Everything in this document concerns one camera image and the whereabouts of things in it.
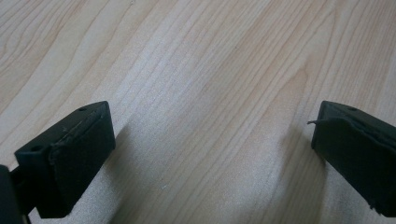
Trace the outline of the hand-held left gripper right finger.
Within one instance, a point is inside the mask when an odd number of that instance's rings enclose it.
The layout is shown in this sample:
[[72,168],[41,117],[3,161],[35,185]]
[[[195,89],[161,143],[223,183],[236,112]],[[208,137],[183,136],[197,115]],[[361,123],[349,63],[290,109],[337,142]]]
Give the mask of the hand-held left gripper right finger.
[[311,147],[378,214],[396,217],[396,127],[329,101],[313,123]]

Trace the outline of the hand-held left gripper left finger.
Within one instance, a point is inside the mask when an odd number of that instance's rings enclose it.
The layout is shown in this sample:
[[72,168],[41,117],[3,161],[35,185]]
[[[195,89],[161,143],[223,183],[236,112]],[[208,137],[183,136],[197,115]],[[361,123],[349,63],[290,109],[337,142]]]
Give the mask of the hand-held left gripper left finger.
[[15,152],[21,210],[66,217],[115,147],[106,101],[85,105],[52,125]]

